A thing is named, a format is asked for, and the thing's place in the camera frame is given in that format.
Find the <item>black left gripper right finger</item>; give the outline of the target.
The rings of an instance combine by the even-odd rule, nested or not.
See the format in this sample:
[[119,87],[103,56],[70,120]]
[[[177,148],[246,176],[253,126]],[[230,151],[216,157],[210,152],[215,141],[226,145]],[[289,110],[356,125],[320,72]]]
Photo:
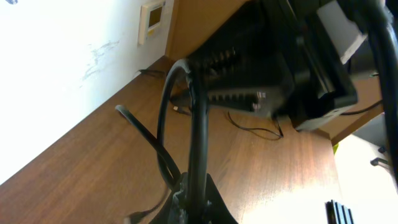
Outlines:
[[206,206],[203,214],[204,223],[237,224],[237,221],[229,212],[222,196],[218,192],[210,174],[206,175],[205,198]]

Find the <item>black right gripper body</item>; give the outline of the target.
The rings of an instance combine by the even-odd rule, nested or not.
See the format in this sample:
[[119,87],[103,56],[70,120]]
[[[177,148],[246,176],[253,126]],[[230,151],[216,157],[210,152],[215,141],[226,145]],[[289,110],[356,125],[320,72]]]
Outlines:
[[318,15],[325,1],[248,1],[188,57],[208,104],[317,129],[358,100]]

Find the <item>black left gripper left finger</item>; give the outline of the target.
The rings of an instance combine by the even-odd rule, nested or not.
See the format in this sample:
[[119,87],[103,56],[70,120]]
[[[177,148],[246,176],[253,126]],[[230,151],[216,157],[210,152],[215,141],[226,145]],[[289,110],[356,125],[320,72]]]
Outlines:
[[150,224],[185,224],[188,223],[186,205],[188,173],[181,174],[177,185],[173,188],[164,206],[149,222]]

